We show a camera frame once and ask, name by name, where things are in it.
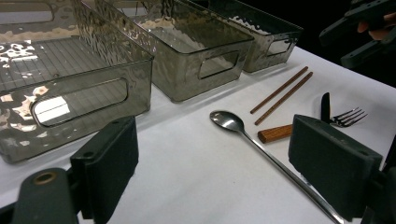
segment plastic storage bin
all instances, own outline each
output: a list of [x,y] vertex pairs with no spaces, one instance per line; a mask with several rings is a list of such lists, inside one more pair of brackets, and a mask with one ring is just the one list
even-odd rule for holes
[[178,0],[96,0],[98,12],[154,55],[152,82],[181,102],[240,77],[253,37]]
[[237,0],[183,0],[254,36],[243,70],[248,73],[286,63],[303,28]]
[[79,1],[0,2],[0,153],[27,160],[149,110],[153,56]]

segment white table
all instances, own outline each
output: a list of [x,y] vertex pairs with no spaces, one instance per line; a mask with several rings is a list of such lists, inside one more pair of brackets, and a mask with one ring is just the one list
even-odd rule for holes
[[[254,125],[286,91],[254,115],[249,111],[304,66],[314,75],[262,124]],[[209,119],[213,110],[232,111],[259,141],[257,131],[290,124],[294,114],[319,118],[320,98],[326,91],[333,115],[356,106],[369,114],[340,130],[385,159],[396,134],[396,89],[303,49],[295,48],[277,69],[242,74],[181,104],[171,103],[153,86],[150,111],[136,117],[139,163],[109,223],[332,223],[246,138]],[[69,157],[91,137],[31,161],[14,165],[0,161],[0,206],[17,200],[20,183],[32,173],[69,168]],[[295,172],[288,161],[289,142],[285,138],[264,147]]]

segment screw hole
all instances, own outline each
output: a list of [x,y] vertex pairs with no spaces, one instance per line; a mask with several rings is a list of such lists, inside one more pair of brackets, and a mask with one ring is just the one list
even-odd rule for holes
[[46,173],[43,173],[43,174],[40,174],[40,175],[36,176],[35,179],[34,179],[34,183],[36,185],[44,185],[44,184],[48,184],[49,182],[51,182],[55,178],[56,178],[56,173],[55,172],[46,172]]

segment spoon handle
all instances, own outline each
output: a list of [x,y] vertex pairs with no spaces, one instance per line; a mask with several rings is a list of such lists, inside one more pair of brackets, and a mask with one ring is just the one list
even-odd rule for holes
[[242,134],[247,137],[256,147],[258,147],[264,155],[266,155],[285,175],[287,175],[291,180],[294,181],[308,196],[316,203],[323,212],[334,222],[338,224],[344,223],[344,220],[335,212],[335,210],[315,191],[313,191],[305,182],[295,175],[288,167],[286,167],[281,161],[275,158],[270,152],[266,151],[259,143],[257,143],[253,138],[251,138],[245,131]]

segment metal spoon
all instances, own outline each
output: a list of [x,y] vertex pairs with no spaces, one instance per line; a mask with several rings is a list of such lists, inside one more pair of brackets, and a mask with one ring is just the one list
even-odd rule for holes
[[280,162],[277,158],[271,155],[270,152],[265,150],[259,143],[257,143],[254,139],[252,139],[247,132],[245,131],[244,121],[242,121],[235,114],[224,111],[224,110],[215,110],[210,113],[210,119],[213,122],[218,124],[220,127],[227,129],[229,131],[234,131],[238,133],[242,133],[248,140],[256,145],[258,149],[260,149],[265,156],[268,157],[285,175],[287,175],[294,183],[300,187],[309,198],[314,201],[322,210],[326,213],[326,215],[334,221],[334,223],[344,223],[344,220],[335,212],[335,210],[321,198],[316,192],[314,192],[308,185],[305,184],[303,180],[301,180],[297,175],[295,175],[288,167],[286,167],[282,162]]

